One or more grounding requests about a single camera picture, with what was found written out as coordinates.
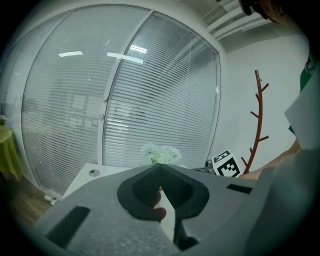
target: white wall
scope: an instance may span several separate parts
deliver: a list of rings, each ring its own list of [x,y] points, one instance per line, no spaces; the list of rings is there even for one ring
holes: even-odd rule
[[[209,153],[209,157],[213,157],[229,149],[235,154],[240,167],[245,169],[241,157],[249,160],[249,148],[254,145],[257,131],[258,119],[250,111],[259,112],[254,72],[258,70],[261,85],[269,83],[263,92],[261,130],[261,138],[269,135],[269,139],[258,144],[250,171],[273,160],[296,139],[288,130],[290,125],[284,111],[299,94],[300,73],[309,51],[305,38],[295,31],[275,36],[267,31],[269,26],[264,29],[251,31],[247,39],[240,32],[226,38],[223,43],[228,52],[227,78],[226,85],[222,87],[218,123]],[[237,48],[237,43],[245,46]]]

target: hand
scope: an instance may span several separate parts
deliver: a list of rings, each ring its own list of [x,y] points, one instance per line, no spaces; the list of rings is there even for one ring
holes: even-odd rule
[[[163,220],[167,215],[167,211],[163,207],[157,207],[157,204],[161,200],[161,192],[160,191],[162,191],[161,187],[159,188],[158,194],[156,195],[156,199],[155,199],[155,202],[154,202],[154,207],[155,207],[154,211],[156,212],[156,214],[158,214],[161,217],[161,220]]]

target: window blind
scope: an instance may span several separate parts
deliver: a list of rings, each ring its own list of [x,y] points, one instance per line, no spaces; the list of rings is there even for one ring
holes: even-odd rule
[[[202,167],[217,114],[216,52],[180,23],[158,13],[137,32],[112,84],[105,115],[104,164],[151,164],[145,143],[181,151],[178,165]]]
[[[25,152],[40,186],[63,195],[97,162],[98,115],[117,53],[147,10],[96,6],[69,14],[29,72],[22,104]]]

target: green shirt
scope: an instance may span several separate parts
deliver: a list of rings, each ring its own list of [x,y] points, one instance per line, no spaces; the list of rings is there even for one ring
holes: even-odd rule
[[[316,58],[316,55],[314,54],[312,49],[310,49],[308,60],[305,63],[304,69],[300,75],[300,92],[306,87],[307,83],[309,82],[309,79],[312,77],[317,63],[318,63],[318,59]],[[289,130],[293,134],[295,134],[291,126],[289,127]]]

